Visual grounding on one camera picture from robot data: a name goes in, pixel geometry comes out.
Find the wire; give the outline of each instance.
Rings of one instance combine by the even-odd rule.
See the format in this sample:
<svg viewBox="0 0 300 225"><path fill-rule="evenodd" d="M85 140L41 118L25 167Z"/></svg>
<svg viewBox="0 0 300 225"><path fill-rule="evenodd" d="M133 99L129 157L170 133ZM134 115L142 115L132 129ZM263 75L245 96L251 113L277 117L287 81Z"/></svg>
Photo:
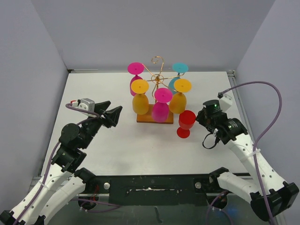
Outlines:
<svg viewBox="0 0 300 225"><path fill-rule="evenodd" d="M271 84L269 82L265 82L265 81L252 81L252 82L242 83L242 84L236 85L234 87L231 87L229 89L226 89L226 90L222 91L221 94L225 94L225 93L229 92L232 89L235 89L235 88L238 88L238 87L241 87L241 86L244 86L244 85L248 85L248 84L253 84L253 83L262 83L262 84L266 84L268 86L271 86L276 91L276 93L278 95L278 99L279 99L278 111L276 113L275 118L268 125L268 127L258 136L258 138L256 139L256 141L254 142L253 151L255 151L256 147L257 147L257 143L259 142L259 140L268 132L268 130L270 130L270 128L274 125L274 123L277 121L277 119L278 119L278 117L280 115L281 108L282 108L282 97L281 97L279 89L274 84ZM264 199L264 202L266 204L267 212L268 212L268 215L269 215L269 218L270 218L270 224L275 224L275 220L273 218L273 215L272 215L272 212L271 212L271 209L270 209L270 205L269 205L269 202L268 202L267 194L266 194L266 191L265 191L264 186L263 186L263 180L262 180L261 174L259 172L259 167L258 167L258 162L257 162L256 154L254 154L253 157L254 157L254 164L255 164L255 168L256 168L256 173L257 173L258 181L259 181L259 184L260 184L261 189L262 189L263 199Z"/></svg>
<svg viewBox="0 0 300 225"><path fill-rule="evenodd" d="M121 207L120 205L115 205L115 204L106 203L106 202L93 201L93 200L88 200L88 199L81 199L81 198L72 199L71 201L84 202L81 204L80 207L82 207L85 203L95 203L95 204L101 204L101 205L107 205L107 206L114 206L114 208L108 209L108 210L86 210L87 212L90 212L90 213L109 212L109 211L113 211L113 210L116 210Z"/></svg>
<svg viewBox="0 0 300 225"><path fill-rule="evenodd" d="M210 148L207 148L205 145L204 145L204 142L206 140L206 138L209 136L209 135L212 135L212 133L209 133L208 135L205 136L203 142L202 142L202 146L205 148L205 149L213 149L214 147L216 147L216 145L219 143L220 139L219 138L216 138L215 139L215 143L213 146L211 146Z"/></svg>
<svg viewBox="0 0 300 225"><path fill-rule="evenodd" d="M97 185L96 185L95 192L94 192L93 195L90 197L90 200L95 201L95 200L96 200L95 197L97 196L97 193L98 193L98 192L99 192L99 185L97 184ZM87 203L87 202L82 203L80 207L83 207L86 203Z"/></svg>
<svg viewBox="0 0 300 225"><path fill-rule="evenodd" d="M205 216L205 224L206 225L208 225L208 215L209 215L209 213L210 213L210 211L211 211L212 208L216 208L216 209L220 210L221 212L223 212L228 217L228 219L230 221L230 224L233 225L233 221L232 221L231 217L229 216L229 214L227 212L225 212L224 210L219 209L219 208L213 206L213 204L216 202L216 200L219 199L219 197L221 197L222 195L227 195L228 193L229 192L227 190L225 190L225 191L221 192L219 195L217 195L214 198L214 200L212 200L211 204L209 205L209 208L206 211L206 216Z"/></svg>
<svg viewBox="0 0 300 225"><path fill-rule="evenodd" d="M88 114L92 114L95 115L96 117L92 117L92 118L87 118L86 120L83 120L79 123L77 123L77 125L80 125L82 123L85 123L87 121L93 120L93 119L97 119L100 117L99 114L92 112L92 111L88 111L88 110L82 110L82 109L77 109L77 108L73 108L71 103L66 104L66 108L74 110L74 111L78 111L78 112L82 112L82 113L88 113ZM19 220L22 218L22 216L24 216L24 214L27 212L27 210L30 208L30 206L33 204L33 202L36 200L36 198L38 197L38 195L41 193L42 189L43 189L43 185L45 185L47 177L48 177L48 173L50 171L50 166L51 166L51 160L56 152L57 147L59 146L60 142L57 142L56 145L54 146L51 155L49 157L49 161L47 163L47 167L46 167L46 171L43 177L43 181L41 186L39 187L39 189L37 190L36 194L33 196L32 200L27 204L27 206L24 208L24 210L20 213L20 215L17 217L17 219L14 221L13 225L17 225L17 223L19 222Z"/></svg>

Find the cable tie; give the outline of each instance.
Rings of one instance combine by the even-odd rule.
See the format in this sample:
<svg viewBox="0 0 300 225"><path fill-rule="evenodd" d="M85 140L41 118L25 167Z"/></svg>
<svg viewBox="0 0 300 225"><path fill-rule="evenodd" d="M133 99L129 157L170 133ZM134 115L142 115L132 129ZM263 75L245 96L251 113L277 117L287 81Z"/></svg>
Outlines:
<svg viewBox="0 0 300 225"><path fill-rule="evenodd" d="M248 158L252 157L253 155L255 155L255 154L257 154L257 153L259 153L260 151L261 151L260 149L253 151L253 152L249 153L248 155L246 155L245 157L241 158L240 161L241 161L241 162L244 162L244 161L246 161Z"/></svg>
<svg viewBox="0 0 300 225"><path fill-rule="evenodd" d="M40 180L38 181L40 185L42 185L44 188L48 189L48 191L51 191L51 188L49 188L46 184L43 184Z"/></svg>

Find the black connector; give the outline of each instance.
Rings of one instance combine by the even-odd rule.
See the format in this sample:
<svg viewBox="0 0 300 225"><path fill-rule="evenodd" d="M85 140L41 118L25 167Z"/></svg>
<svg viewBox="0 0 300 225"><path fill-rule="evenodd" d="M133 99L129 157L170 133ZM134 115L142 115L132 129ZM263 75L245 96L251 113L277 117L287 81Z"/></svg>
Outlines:
<svg viewBox="0 0 300 225"><path fill-rule="evenodd" d="M82 179L82 182L85 184L93 180L96 176L91 171L87 170L86 168L81 168L74 173L75 177L79 177Z"/></svg>
<svg viewBox="0 0 300 225"><path fill-rule="evenodd" d="M0 214L0 221L4 225L13 225L15 222L15 218L13 215L14 215L13 211L9 212L9 210L5 210ZM17 225L25 225L25 221L22 220L21 222L18 222Z"/></svg>
<svg viewBox="0 0 300 225"><path fill-rule="evenodd" d="M72 150L60 145L60 148L53 157L51 164L59 165L62 172L68 171L70 173L74 173L86 156L86 153L79 149Z"/></svg>
<svg viewBox="0 0 300 225"><path fill-rule="evenodd" d="M224 96L224 94L223 94L222 92L219 92L219 93L217 94L217 97L218 97L218 98L223 98L223 96Z"/></svg>

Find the black mount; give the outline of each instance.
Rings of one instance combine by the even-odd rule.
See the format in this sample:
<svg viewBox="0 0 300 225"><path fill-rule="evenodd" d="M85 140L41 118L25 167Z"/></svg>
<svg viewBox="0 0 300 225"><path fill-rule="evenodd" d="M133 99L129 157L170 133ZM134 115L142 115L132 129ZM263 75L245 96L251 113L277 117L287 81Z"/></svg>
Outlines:
<svg viewBox="0 0 300 225"><path fill-rule="evenodd" d="M15 222L15 218L13 217L14 212L9 210L5 210L0 214L0 221L5 225L12 225ZM44 225L45 216L39 216L37 221L33 225ZM25 225L25 221L22 220L18 222L16 225Z"/></svg>
<svg viewBox="0 0 300 225"><path fill-rule="evenodd" d="M218 183L218 177L225 172L229 172L228 169L225 167L221 167L213 172L210 173L210 184L215 187L215 188L220 188L219 183Z"/></svg>
<svg viewBox="0 0 300 225"><path fill-rule="evenodd" d="M284 181L283 185L284 187L278 191L274 191L273 189L269 190L270 195L267 196L273 217L290 208L299 193L299 188L295 183L288 184ZM261 196L258 192L250 193L250 196L252 199L250 204L254 213L261 220L268 221L269 215L263 196Z"/></svg>
<svg viewBox="0 0 300 225"><path fill-rule="evenodd" d="M248 173L236 175L249 176ZM109 194L109 203L122 206L207 206L207 193L224 191L212 185L209 177L209 174L96 176L86 183L82 194L92 195L98 185L98 194ZM109 189L104 188L105 183L110 184Z"/></svg>
<svg viewBox="0 0 300 225"><path fill-rule="evenodd" d="M92 183L94 178L96 177L91 171L87 170L86 168L81 168L74 173L75 177L79 177L82 179L82 182L86 184L87 182Z"/></svg>

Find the gold wire rack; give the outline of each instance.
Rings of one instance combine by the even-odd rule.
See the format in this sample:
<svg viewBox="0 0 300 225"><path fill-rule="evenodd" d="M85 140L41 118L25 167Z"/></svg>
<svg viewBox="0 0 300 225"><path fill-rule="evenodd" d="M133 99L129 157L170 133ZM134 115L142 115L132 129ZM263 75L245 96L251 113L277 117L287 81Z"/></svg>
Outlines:
<svg viewBox="0 0 300 225"><path fill-rule="evenodd" d="M143 66L146 68L146 70L151 74L151 80L146 80L147 82L153 82L155 83L155 86L154 86L154 89L152 91L152 97L155 99L154 97L154 91L158 89L158 86L159 84L162 84L164 85L165 87L167 87L168 89L172 90L172 91L175 91L175 92L178 92L177 90L174 90L172 88L170 88L169 86L165 85L164 84L164 81L167 80L167 79L172 79L172 78L175 78L175 77L180 77L180 76L183 76L185 73L178 73L177 76L171 76L171 77L164 77L163 75L161 75L162 71L163 71L163 68L164 68L164 64L165 64L165 60L163 57L161 56L154 56L152 59L151 59L151 62L153 64L157 64L159 61L162 61L162 64L161 64L161 68L160 68L160 71L159 71L159 74L153 74L144 64Z"/></svg>

